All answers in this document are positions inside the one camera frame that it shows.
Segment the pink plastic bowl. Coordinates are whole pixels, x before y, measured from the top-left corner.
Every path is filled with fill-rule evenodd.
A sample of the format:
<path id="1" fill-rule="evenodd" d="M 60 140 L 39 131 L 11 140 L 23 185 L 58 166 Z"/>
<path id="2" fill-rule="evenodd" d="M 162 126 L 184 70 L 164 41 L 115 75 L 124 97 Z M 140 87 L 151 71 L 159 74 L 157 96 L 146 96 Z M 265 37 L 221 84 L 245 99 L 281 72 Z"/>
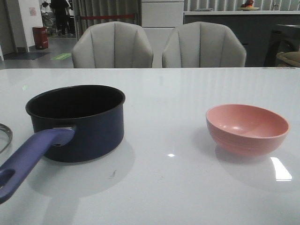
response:
<path id="1" fill-rule="evenodd" d="M 276 150 L 290 125 L 270 110 L 252 105 L 217 105 L 206 112 L 208 131 L 216 144 L 243 156 L 262 156 Z"/>

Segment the dark blue saucepan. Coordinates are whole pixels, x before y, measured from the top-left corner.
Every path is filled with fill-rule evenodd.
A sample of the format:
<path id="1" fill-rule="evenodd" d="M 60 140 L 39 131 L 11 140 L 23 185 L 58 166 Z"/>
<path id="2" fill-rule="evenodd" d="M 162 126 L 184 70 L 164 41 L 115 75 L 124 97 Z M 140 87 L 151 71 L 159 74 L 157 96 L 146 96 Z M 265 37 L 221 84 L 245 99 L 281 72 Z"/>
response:
<path id="1" fill-rule="evenodd" d="M 6 202 L 41 157 L 76 163 L 114 150 L 124 137 L 125 94 L 114 87 L 78 85 L 41 93 L 26 104 L 34 134 L 0 167 Z"/>

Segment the left grey upholstered chair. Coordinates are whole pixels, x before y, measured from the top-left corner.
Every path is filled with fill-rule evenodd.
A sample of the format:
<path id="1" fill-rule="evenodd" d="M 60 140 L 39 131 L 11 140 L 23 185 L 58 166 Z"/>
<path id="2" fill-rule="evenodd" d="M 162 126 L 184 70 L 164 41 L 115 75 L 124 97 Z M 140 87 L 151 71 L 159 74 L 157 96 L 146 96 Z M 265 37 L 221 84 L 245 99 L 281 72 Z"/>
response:
<path id="1" fill-rule="evenodd" d="M 74 68 L 152 68 L 153 57 L 144 29 L 125 22 L 90 26 L 72 50 Z"/>

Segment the grey upholstered chair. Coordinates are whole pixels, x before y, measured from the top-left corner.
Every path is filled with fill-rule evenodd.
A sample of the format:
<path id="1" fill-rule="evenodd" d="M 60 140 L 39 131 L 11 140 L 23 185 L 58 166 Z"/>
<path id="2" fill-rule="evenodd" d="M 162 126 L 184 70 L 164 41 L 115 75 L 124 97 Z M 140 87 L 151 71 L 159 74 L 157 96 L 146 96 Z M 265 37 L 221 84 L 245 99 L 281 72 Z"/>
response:
<path id="1" fill-rule="evenodd" d="M 144 29 L 125 22 L 90 26 L 72 50 L 74 68 L 152 68 L 153 57 Z"/>
<path id="2" fill-rule="evenodd" d="M 240 68 L 247 52 L 222 24 L 192 22 L 175 27 L 162 52 L 163 68 Z"/>

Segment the right grey upholstered chair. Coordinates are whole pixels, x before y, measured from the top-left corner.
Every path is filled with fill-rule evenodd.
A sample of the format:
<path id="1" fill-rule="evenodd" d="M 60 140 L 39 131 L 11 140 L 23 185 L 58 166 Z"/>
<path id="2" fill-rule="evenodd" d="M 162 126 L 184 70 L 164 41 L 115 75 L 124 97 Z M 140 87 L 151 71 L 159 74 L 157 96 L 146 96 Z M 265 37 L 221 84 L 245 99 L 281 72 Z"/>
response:
<path id="1" fill-rule="evenodd" d="M 175 27 L 162 52 L 163 68 L 240 68 L 247 52 L 222 24 L 192 22 Z"/>

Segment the white cabinet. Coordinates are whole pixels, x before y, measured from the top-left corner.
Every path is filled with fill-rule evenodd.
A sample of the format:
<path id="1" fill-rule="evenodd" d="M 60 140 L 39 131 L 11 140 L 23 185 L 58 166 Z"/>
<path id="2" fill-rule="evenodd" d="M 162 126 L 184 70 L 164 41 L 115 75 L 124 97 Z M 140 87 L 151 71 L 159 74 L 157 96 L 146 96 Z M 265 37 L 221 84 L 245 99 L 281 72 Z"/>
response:
<path id="1" fill-rule="evenodd" d="M 183 0 L 142 0 L 142 26 L 168 28 L 183 24 Z"/>

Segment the red barrier belt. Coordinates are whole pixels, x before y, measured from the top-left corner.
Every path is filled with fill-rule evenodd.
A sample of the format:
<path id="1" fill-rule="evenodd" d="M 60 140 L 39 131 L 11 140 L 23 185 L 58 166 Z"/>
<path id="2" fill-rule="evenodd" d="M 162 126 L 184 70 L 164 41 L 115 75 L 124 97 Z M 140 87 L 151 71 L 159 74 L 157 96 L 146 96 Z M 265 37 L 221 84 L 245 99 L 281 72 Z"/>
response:
<path id="1" fill-rule="evenodd" d="M 79 16 L 81 20 L 95 20 L 95 19 L 135 19 L 135 14 L 129 15 L 104 15 L 104 16 Z"/>

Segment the dark grey counter cabinet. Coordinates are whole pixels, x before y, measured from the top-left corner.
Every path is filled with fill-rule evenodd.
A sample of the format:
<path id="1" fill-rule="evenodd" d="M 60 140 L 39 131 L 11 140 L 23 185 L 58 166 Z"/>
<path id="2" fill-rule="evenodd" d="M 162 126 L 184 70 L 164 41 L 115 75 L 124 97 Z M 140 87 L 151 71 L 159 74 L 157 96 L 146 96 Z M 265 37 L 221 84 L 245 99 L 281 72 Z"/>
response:
<path id="1" fill-rule="evenodd" d="M 247 51 L 246 67 L 262 67 L 276 24 L 300 25 L 298 11 L 184 12 L 184 23 L 209 22 L 228 26 Z"/>

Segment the person in black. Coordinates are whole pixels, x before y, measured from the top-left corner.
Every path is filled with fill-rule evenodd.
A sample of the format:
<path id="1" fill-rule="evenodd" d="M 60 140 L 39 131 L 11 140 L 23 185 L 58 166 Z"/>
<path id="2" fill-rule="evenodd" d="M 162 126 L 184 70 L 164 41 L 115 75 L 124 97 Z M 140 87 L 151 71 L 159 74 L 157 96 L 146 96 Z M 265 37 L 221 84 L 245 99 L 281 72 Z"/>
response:
<path id="1" fill-rule="evenodd" d="M 68 0 L 52 0 L 50 8 L 55 15 L 56 26 L 59 35 L 66 35 L 69 31 L 71 35 L 75 34 L 75 30 L 68 24 L 70 21 L 70 3 Z"/>

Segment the fruit plate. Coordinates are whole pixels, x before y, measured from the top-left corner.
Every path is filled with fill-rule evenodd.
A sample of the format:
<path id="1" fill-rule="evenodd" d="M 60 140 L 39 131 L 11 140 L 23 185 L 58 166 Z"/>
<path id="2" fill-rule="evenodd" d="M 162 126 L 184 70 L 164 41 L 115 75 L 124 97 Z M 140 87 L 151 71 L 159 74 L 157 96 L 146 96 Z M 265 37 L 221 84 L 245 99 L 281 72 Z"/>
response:
<path id="1" fill-rule="evenodd" d="M 237 7 L 237 10 L 239 11 L 257 11 L 259 9 L 259 7 L 254 7 L 253 0 L 246 0 L 244 3 L 241 4 L 240 7 Z"/>

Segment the beige cushion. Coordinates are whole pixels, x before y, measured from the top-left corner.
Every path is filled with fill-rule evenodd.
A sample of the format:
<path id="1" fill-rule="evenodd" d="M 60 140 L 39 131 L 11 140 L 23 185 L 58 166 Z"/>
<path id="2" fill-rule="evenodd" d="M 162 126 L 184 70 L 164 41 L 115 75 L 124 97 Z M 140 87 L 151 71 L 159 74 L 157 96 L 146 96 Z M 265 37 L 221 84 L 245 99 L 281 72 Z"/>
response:
<path id="1" fill-rule="evenodd" d="M 278 67 L 300 67 L 300 52 L 279 52 L 276 54 Z"/>

